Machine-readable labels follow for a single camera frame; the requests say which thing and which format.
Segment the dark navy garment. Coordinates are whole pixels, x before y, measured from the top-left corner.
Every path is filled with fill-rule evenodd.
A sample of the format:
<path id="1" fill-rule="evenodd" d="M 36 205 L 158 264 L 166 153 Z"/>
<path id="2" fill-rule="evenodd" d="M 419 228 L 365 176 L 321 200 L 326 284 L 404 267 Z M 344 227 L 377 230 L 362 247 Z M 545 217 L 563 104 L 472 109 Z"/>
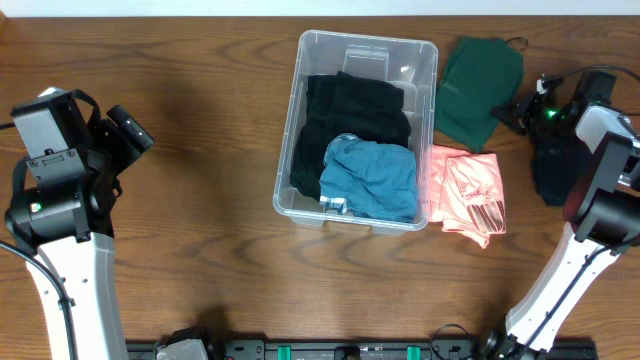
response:
<path id="1" fill-rule="evenodd" d="M 591 160 L 589 148 L 575 135 L 532 139 L 532 178 L 547 206 L 563 206 Z"/>

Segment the dark green garment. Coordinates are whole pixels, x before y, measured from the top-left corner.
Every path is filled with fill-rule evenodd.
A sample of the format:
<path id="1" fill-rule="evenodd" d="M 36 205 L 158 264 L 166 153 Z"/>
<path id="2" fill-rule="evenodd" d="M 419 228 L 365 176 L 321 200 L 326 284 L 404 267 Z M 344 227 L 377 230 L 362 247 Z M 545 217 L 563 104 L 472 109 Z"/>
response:
<path id="1" fill-rule="evenodd" d="M 523 56 L 507 41 L 461 38 L 437 89 L 436 130 L 480 152 L 498 125 L 491 110 L 511 102 L 523 74 Z"/>

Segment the black garment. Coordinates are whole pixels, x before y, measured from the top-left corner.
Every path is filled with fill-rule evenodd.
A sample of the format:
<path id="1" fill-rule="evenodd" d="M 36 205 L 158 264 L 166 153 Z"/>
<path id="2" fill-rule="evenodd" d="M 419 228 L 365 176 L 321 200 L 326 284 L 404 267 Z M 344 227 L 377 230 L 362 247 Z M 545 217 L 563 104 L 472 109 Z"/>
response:
<path id="1" fill-rule="evenodd" d="M 306 123 L 292 156 L 291 185 L 302 195 L 317 200 L 326 149 L 343 133 L 406 147 L 411 126 L 403 106 L 404 91 L 388 82 L 344 72 L 310 76 Z"/>

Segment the blue garment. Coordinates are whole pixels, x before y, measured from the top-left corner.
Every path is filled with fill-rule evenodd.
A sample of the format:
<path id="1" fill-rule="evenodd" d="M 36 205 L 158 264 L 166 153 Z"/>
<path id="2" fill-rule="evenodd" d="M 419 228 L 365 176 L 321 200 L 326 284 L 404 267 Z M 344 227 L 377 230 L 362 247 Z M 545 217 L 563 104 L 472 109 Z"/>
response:
<path id="1" fill-rule="evenodd" d="M 325 152 L 319 202 L 340 214 L 410 223 L 418 213 L 416 159 L 395 144 L 344 133 Z"/>

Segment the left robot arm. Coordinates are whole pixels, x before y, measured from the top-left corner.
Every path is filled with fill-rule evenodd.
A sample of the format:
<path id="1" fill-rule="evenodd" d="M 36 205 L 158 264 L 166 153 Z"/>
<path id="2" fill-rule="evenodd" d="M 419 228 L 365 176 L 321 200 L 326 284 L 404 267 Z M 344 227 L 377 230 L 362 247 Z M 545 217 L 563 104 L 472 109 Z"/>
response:
<path id="1" fill-rule="evenodd" d="M 119 175 L 153 144 L 122 106 L 50 87 L 11 111 L 27 155 L 12 175 L 5 223 L 44 311 L 55 359 L 126 359 L 115 292 L 111 212 Z"/>

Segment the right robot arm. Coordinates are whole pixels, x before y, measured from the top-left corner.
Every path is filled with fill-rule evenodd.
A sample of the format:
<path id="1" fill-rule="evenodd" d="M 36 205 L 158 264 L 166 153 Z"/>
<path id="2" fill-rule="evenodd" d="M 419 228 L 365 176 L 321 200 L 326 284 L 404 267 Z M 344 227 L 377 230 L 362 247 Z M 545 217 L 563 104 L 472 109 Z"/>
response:
<path id="1" fill-rule="evenodd" d="M 527 295 L 480 342 L 477 359 L 595 359 L 589 339 L 560 340 L 561 325 L 592 282 L 639 244 L 639 134 L 611 97 L 618 67 L 590 65 L 562 108 L 564 75 L 544 75 L 535 93 L 492 109 L 535 146 L 572 140 L 589 151 L 563 208 L 565 225 L 552 258 Z"/>

